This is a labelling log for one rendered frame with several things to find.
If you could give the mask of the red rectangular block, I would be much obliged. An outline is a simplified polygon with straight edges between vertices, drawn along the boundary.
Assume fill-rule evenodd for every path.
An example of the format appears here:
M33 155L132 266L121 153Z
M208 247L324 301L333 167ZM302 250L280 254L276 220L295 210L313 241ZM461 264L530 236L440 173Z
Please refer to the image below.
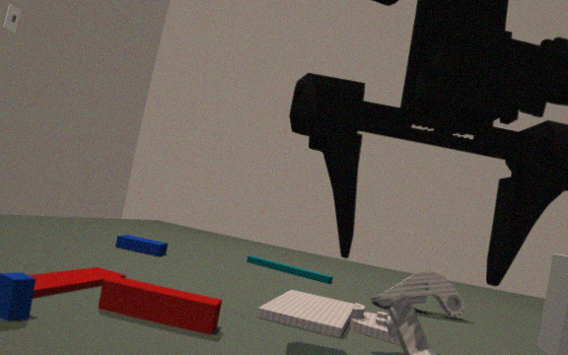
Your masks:
M212 334L221 299L112 276L103 281L98 309Z

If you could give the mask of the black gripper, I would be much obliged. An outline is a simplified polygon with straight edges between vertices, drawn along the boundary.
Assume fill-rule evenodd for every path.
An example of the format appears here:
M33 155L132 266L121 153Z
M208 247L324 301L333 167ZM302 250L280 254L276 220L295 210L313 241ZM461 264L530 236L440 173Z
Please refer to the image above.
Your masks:
M413 102L418 69L438 25L458 25L512 38L495 15L467 6L441 6L417 15L400 107L364 102L365 83L308 73L297 81L290 109L292 132L309 136L323 152L332 186L342 257L351 251L363 134L374 133L505 160L499 178L486 262L486 283L499 286L544 209L568 190L568 124L547 120L524 130L493 126L500 107L438 92L437 101ZM411 128L412 125L434 129ZM473 139L458 135L473 135Z

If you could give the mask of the red flat bar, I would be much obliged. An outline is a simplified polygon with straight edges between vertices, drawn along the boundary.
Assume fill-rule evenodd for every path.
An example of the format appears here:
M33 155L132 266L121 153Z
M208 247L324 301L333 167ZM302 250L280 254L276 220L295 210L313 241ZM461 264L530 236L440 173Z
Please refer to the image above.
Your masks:
M112 276L125 278L124 274L99 267L55 273L48 272L30 276L36 278L33 298L100 286L103 285L105 279Z

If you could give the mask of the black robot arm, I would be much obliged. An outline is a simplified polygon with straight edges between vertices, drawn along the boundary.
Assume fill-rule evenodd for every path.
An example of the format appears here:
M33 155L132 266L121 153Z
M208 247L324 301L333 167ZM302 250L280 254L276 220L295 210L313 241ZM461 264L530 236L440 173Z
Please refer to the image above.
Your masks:
M491 13L506 27L509 0L417 0L415 18L441 6L467 6ZM443 31L442 27L447 30ZM500 122L518 111L543 117L546 103L568 106L568 39L540 45L441 23L422 59L413 102L436 102L438 92L500 107Z

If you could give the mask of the teal flat bar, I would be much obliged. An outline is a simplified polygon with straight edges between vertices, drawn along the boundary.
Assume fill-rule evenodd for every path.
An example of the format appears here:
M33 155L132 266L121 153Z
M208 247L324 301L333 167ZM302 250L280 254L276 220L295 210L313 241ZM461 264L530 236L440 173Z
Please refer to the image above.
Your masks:
M302 276L302 277L314 279L314 280L324 282L324 283L327 283L327 284L332 283L332 280L333 280L333 276L325 275L325 274L322 274L322 273L314 272L314 271L311 271L311 270L299 268L299 267L288 265L288 264L280 264L280 263L276 263L276 262L273 262L273 261L269 261L269 260L265 260L265 259L261 259L261 258L257 258L257 257L253 257L253 256L248 256L247 262L251 262L251 263L262 265L262 266L265 266L265 267L277 269L277 270L280 270L280 271L288 272L288 273L299 275L299 276Z

